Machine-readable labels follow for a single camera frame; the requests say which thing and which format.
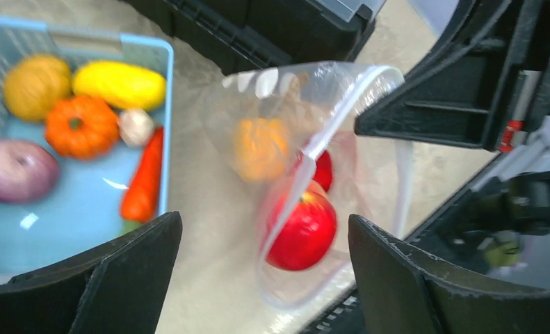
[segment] carrot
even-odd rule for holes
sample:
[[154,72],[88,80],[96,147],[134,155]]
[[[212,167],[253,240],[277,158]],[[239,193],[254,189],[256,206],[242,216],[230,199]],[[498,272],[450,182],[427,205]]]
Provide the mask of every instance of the carrot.
[[121,202],[121,217],[147,223],[158,207],[164,128],[159,127],[146,145],[140,165]]

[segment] light blue plastic basket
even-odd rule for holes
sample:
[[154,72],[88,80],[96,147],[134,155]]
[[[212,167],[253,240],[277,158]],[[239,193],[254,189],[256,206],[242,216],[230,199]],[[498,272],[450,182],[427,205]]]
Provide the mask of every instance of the light blue plastic basket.
[[0,203],[0,283],[118,237],[120,201],[141,156],[141,149],[120,143],[93,162],[62,159],[43,139],[41,125],[11,116],[3,105],[3,77],[11,66],[34,53],[58,55],[73,70],[94,59],[124,61],[167,79],[165,103],[152,115],[165,127],[159,214],[168,207],[174,59],[170,44],[157,38],[0,17],[0,138],[24,138],[42,145],[58,158],[62,170],[58,186],[45,199],[27,205]]

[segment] garlic bulb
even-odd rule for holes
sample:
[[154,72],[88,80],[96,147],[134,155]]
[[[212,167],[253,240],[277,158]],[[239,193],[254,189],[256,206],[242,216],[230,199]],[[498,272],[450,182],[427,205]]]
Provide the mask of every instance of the garlic bulb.
[[154,120],[142,109],[127,109],[119,115],[121,139],[130,148],[146,146],[155,128]]

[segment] red onion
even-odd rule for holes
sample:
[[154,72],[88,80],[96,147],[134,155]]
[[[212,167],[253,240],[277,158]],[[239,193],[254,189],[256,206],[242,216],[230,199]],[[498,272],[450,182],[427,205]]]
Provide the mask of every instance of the red onion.
[[25,203],[47,195],[60,178],[60,165],[30,141],[0,140],[0,201]]

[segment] red apple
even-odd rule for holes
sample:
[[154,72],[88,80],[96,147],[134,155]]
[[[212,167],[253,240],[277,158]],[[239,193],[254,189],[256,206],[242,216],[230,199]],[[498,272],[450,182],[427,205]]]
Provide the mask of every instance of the red apple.
[[[291,185],[293,184],[293,181],[294,179],[292,177],[287,177],[283,179],[283,181],[281,181],[281,183],[274,188],[274,191],[279,191],[278,195],[280,197],[282,196],[286,197],[291,190]],[[318,182],[315,182],[313,180],[309,181],[309,184],[307,185],[307,189],[305,189],[305,191],[310,193],[311,192],[318,193],[324,196],[326,199],[328,199],[328,194],[326,193],[324,188],[322,188],[322,186]]]
[[328,151],[324,151],[316,161],[316,174],[314,174],[313,180],[318,182],[325,192],[328,192],[332,186],[333,178],[332,158]]
[[[312,185],[301,196],[293,213],[285,223],[266,261],[271,266],[301,271],[320,262],[330,250],[337,231],[336,212],[319,187]],[[275,204],[273,214],[267,220],[270,232],[283,209],[286,196]]]

